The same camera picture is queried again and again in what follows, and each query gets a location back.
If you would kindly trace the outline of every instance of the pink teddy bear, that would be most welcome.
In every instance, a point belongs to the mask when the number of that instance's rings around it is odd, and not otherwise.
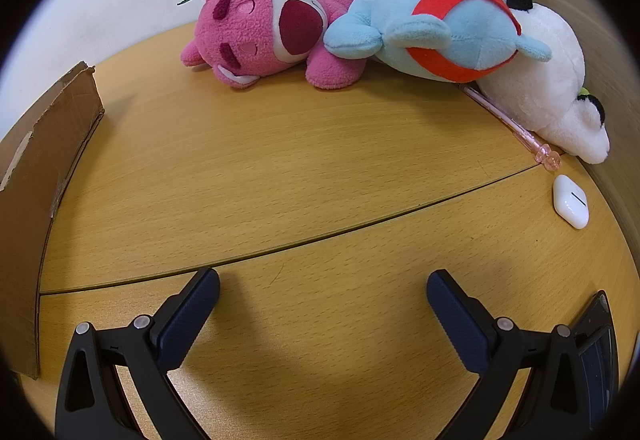
[[[180,60],[208,64],[216,77],[247,88],[306,59],[306,80],[330,90],[357,81],[365,59],[330,54],[322,36],[353,0],[205,0]]]

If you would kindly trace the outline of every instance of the pink pen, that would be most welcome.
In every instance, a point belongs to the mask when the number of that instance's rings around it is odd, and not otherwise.
[[[539,142],[530,131],[525,130],[520,124],[492,105],[485,96],[476,92],[468,84],[459,84],[458,87],[509,128],[515,137],[521,141],[524,147],[534,156],[536,162],[541,163],[547,171],[558,170],[560,167],[560,155],[557,151],[551,149],[549,144]]]

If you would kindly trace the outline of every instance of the cardboard flap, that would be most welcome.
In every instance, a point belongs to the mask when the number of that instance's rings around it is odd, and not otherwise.
[[[49,229],[104,109],[94,68],[78,63],[0,142],[0,343],[11,367],[38,376],[38,290]]]

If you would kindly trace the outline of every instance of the wooden table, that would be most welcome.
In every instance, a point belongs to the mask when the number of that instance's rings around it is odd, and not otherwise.
[[[475,381],[424,295],[438,268],[494,315],[535,330],[569,323],[606,290],[624,376],[640,327],[640,280],[597,187],[576,159],[562,161],[560,172],[588,197],[591,219],[580,231],[554,212],[554,176],[537,166],[385,222],[218,267],[222,295],[170,374],[177,391],[217,439],[433,439]],[[23,383],[49,423],[76,324],[128,324],[189,278],[41,298],[42,378]],[[489,438],[504,430],[525,378]],[[130,380],[125,387],[132,394]],[[157,438],[131,399],[143,431]]]
[[[259,256],[533,165],[452,84],[371,63],[344,90],[316,90],[297,67],[235,91],[180,64],[192,30],[96,67],[106,116],[52,226],[42,293]]]

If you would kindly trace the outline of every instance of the wooden wall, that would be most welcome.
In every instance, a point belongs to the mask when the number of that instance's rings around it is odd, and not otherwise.
[[[534,0],[574,29],[584,51],[585,87],[603,103],[611,151],[585,165],[604,194],[640,266],[640,82],[636,63],[597,0]]]

